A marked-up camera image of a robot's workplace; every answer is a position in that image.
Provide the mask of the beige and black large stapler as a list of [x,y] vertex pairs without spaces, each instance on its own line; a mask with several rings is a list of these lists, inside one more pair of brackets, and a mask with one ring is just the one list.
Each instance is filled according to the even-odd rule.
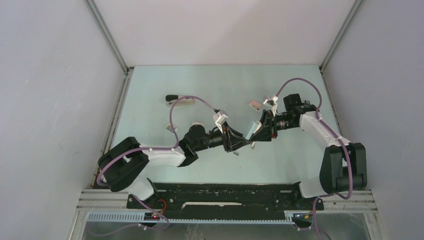
[[178,100],[179,98],[182,98],[182,95],[175,95],[175,94],[168,94],[165,96],[165,105],[167,107],[171,107],[175,104],[175,107],[178,106],[189,106],[189,105],[194,105],[195,104],[195,99],[194,98],[190,98],[190,97],[185,97],[181,100]]

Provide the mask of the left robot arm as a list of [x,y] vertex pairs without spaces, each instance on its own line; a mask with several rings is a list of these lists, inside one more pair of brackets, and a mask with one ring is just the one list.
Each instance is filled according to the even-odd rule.
[[210,131],[202,125],[192,125],[176,148],[141,145],[133,136],[125,138],[113,149],[102,155],[97,164],[100,174],[97,183],[108,186],[112,192],[135,194],[145,208],[153,208],[158,202],[155,186],[148,178],[142,178],[145,167],[172,166],[186,167],[198,159],[199,151],[223,146],[226,152],[233,152],[251,143],[256,123],[245,133],[223,124]]

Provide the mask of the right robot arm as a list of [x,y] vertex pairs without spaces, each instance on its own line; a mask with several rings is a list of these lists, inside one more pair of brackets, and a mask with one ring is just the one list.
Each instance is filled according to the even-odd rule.
[[252,121],[243,137],[251,143],[269,142],[278,131],[300,128],[308,133],[323,151],[319,175],[299,183],[299,190],[291,194],[291,204],[304,209],[312,197],[339,194],[367,186],[367,159],[365,146],[353,143],[335,133],[323,120],[317,107],[302,101],[298,93],[283,98],[286,111],[275,108],[264,110],[259,121]]

